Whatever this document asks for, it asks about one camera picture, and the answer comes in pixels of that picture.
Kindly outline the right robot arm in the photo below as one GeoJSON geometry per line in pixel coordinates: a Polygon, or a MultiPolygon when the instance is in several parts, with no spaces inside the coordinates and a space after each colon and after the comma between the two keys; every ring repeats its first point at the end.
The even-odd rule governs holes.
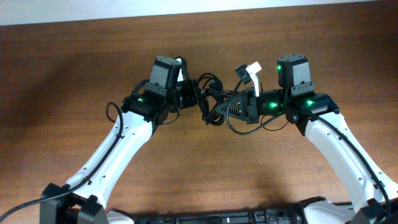
{"type": "Polygon", "coordinates": [[[324,93],[316,93],[308,59],[288,54],[277,61],[279,88],[262,91],[258,62],[236,69],[241,82],[252,88],[234,90],[216,107],[226,119],[248,124],[260,116],[275,120],[284,115],[326,158],[349,193],[351,205],[335,205],[324,197],[296,203],[288,218],[292,223],[397,223],[397,183],[372,160],[354,137],[339,107],[324,93]]]}

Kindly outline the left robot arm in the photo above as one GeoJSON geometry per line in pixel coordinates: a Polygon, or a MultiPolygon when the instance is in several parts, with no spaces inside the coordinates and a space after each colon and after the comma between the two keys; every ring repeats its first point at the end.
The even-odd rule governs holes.
{"type": "Polygon", "coordinates": [[[123,212],[106,212],[111,192],[168,115],[198,103],[195,91],[183,57],[156,57],[149,79],[115,106],[118,116],[94,154],[63,186],[48,184],[42,192],[39,222],[134,223],[123,212]]]}

